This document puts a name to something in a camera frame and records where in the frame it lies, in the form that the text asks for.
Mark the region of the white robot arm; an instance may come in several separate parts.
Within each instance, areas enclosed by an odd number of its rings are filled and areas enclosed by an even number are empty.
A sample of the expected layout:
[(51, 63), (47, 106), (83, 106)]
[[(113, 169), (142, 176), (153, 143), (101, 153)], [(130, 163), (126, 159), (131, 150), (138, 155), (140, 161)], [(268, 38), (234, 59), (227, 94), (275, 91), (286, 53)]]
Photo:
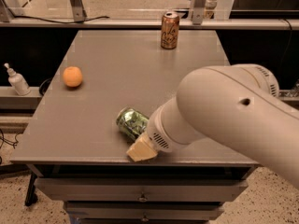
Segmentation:
[(257, 64), (194, 70), (150, 116), (127, 155), (146, 161), (208, 137), (299, 189), (299, 110), (278, 95), (275, 76)]

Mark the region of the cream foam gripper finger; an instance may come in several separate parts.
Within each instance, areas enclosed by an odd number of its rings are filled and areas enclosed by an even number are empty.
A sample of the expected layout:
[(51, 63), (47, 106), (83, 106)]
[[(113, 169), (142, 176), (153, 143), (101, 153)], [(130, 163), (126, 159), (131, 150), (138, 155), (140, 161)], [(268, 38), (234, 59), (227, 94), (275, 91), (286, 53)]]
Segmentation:
[(158, 155), (150, 137), (147, 133), (142, 133), (135, 142), (129, 147), (126, 154), (135, 162), (146, 161)]

